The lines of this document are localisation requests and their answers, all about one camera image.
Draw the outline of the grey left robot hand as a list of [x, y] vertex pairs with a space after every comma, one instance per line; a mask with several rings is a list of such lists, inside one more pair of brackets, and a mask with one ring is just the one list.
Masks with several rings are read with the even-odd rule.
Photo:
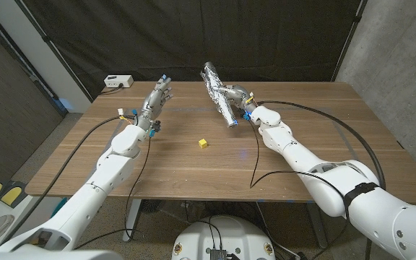
[[150, 129], [152, 123], [160, 115], [164, 104], [173, 97], [171, 78], [163, 74], [155, 84], [154, 89], [144, 99], [141, 112], [136, 125], [145, 131]]

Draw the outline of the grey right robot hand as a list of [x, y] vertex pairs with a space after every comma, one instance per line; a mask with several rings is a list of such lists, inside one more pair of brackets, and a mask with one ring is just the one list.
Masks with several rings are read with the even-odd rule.
[[244, 111], [252, 113], [258, 107], [253, 94], [238, 84], [221, 86], [220, 91], [228, 100], [232, 101], [237, 108]]

